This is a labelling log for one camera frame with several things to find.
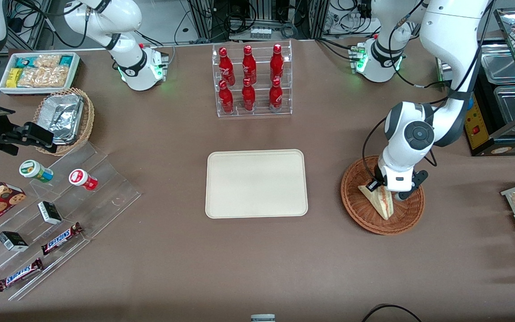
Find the coca-cola bottle cap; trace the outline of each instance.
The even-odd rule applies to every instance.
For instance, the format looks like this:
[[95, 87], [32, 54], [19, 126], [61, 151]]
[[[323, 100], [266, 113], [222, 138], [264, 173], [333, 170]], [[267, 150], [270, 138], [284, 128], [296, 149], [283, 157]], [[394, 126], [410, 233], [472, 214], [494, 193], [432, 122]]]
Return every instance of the coca-cola bottle cap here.
[[225, 49], [224, 47], [221, 47], [219, 50], [218, 50], [218, 53], [220, 54], [220, 57], [226, 57], [228, 55], [228, 50]]

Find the snickers bar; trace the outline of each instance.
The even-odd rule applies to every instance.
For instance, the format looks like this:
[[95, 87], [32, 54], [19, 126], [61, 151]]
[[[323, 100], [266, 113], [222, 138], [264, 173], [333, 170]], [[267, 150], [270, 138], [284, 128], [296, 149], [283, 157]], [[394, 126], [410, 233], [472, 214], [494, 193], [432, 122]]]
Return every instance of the snickers bar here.
[[0, 280], [0, 292], [10, 287], [13, 283], [24, 279], [27, 275], [30, 275], [34, 271], [43, 271], [43, 269], [44, 267], [41, 259], [35, 259], [35, 261], [31, 265], [26, 266], [21, 271], [18, 271], [17, 273], [9, 276], [6, 279]]
[[66, 243], [68, 240], [73, 238], [73, 236], [80, 232], [82, 232], [82, 227], [77, 222], [69, 229], [65, 230], [63, 234], [60, 234], [59, 236], [55, 237], [52, 241], [47, 243], [47, 245], [41, 246], [41, 249], [43, 249], [43, 255], [47, 255], [55, 249], [59, 248], [61, 245]]

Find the acrylic bottle rack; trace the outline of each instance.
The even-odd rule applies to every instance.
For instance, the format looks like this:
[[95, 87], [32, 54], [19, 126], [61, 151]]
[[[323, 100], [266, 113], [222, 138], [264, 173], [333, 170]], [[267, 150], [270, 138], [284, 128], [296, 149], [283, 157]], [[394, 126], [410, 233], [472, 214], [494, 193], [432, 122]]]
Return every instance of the acrylic bottle rack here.
[[[2, 295], [9, 300], [20, 300], [27, 295], [141, 195], [117, 173], [106, 155], [90, 143], [61, 157], [49, 168], [55, 173], [53, 179], [47, 183], [32, 180], [23, 188], [27, 198], [0, 218], [0, 232], [17, 232], [29, 245], [24, 252], [16, 252], [7, 250], [0, 242], [0, 280], [20, 271], [38, 257], [45, 267], [4, 290]], [[99, 184], [95, 190], [71, 185], [68, 175], [74, 169], [84, 169], [97, 178]], [[63, 218], [60, 224], [51, 225], [43, 221], [37, 207], [42, 200], [55, 204]], [[43, 257], [41, 246], [76, 222], [84, 231]]]
[[[273, 55], [274, 44], [282, 45], [283, 57], [283, 76], [281, 78], [281, 88], [283, 91], [282, 108], [279, 112], [270, 110], [270, 60]], [[252, 53], [257, 65], [257, 82], [253, 85], [256, 92], [256, 106], [254, 111], [248, 112], [244, 108], [244, 101], [241, 95], [243, 89], [244, 72], [241, 62], [244, 59], [243, 43], [225, 43], [214, 45], [212, 48], [212, 70], [214, 77], [214, 91], [216, 93], [216, 110], [218, 117], [236, 117], [236, 116], [276, 116], [280, 114], [291, 114], [293, 111], [292, 100], [292, 53], [291, 41], [278, 42], [252, 42]], [[233, 114], [225, 114], [220, 104], [220, 96], [218, 95], [220, 88], [218, 82], [221, 80], [220, 74], [220, 55], [218, 49], [225, 47], [228, 50], [228, 57], [233, 64], [233, 74], [236, 78], [234, 86], [230, 86], [233, 94]]]

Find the red coca-cola bottle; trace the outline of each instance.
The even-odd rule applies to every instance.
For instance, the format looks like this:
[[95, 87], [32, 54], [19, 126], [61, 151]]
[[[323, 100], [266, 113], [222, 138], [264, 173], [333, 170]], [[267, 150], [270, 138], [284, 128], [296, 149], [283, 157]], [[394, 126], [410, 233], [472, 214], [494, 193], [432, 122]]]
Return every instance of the red coca-cola bottle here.
[[252, 112], [256, 106], [256, 91], [253, 89], [252, 82], [249, 77], [244, 79], [244, 88], [241, 90], [244, 97], [244, 108], [248, 112]]
[[220, 92], [218, 95], [220, 96], [220, 104], [226, 114], [233, 113], [233, 96], [232, 92], [228, 88], [228, 84], [225, 80], [220, 80], [218, 83], [220, 86]]
[[258, 81], [258, 70], [250, 45], [244, 46], [244, 60], [241, 62], [241, 65], [244, 67], [244, 78], [249, 78], [252, 85], [255, 84]]
[[274, 113], [279, 112], [282, 108], [283, 91], [279, 86], [280, 83], [281, 81], [278, 77], [274, 78], [272, 81], [273, 86], [270, 89], [270, 110]]
[[228, 57], [228, 51], [221, 47], [218, 52], [220, 54], [220, 74], [222, 79], [227, 82], [228, 86], [233, 86], [236, 83], [236, 78], [233, 75], [233, 64]]
[[283, 76], [283, 56], [282, 56], [282, 45], [276, 43], [274, 45], [274, 55], [271, 57], [270, 61], [270, 70], [271, 70], [271, 81], [274, 81], [276, 77], [282, 79]]

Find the wicker basket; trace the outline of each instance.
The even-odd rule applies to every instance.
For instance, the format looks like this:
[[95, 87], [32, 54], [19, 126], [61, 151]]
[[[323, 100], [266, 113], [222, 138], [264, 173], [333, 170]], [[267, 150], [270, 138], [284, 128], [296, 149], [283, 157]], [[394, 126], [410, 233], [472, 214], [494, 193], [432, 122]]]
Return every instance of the wicker basket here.
[[[93, 130], [93, 121], [94, 121], [94, 107], [93, 102], [90, 101], [89, 97], [80, 89], [78, 88], [69, 88], [65, 90], [61, 90], [59, 92], [51, 94], [52, 96], [55, 95], [66, 95], [66, 94], [78, 94], [84, 99], [84, 106], [83, 106], [83, 114], [80, 117], [80, 125], [77, 133], [77, 141], [71, 145], [57, 145], [57, 152], [56, 153], [50, 153], [49, 151], [45, 151], [42, 148], [36, 148], [37, 151], [45, 154], [51, 154], [56, 155], [58, 157], [61, 157], [65, 155], [67, 152], [71, 151], [72, 149], [85, 144], [87, 140], [90, 137], [90, 133]], [[37, 108], [37, 111], [35, 112], [35, 117], [33, 118], [33, 122], [37, 122], [39, 119], [39, 112], [41, 112], [41, 107], [43, 106], [43, 102], [39, 104], [39, 108]]]
[[[365, 159], [369, 169], [373, 169], [378, 156], [371, 155]], [[403, 202], [393, 198], [393, 215], [388, 220], [384, 220], [358, 188], [371, 180], [362, 159], [353, 163], [343, 175], [341, 199], [349, 215], [362, 228], [381, 235], [396, 235], [414, 227], [425, 210], [425, 193], [422, 186]]]

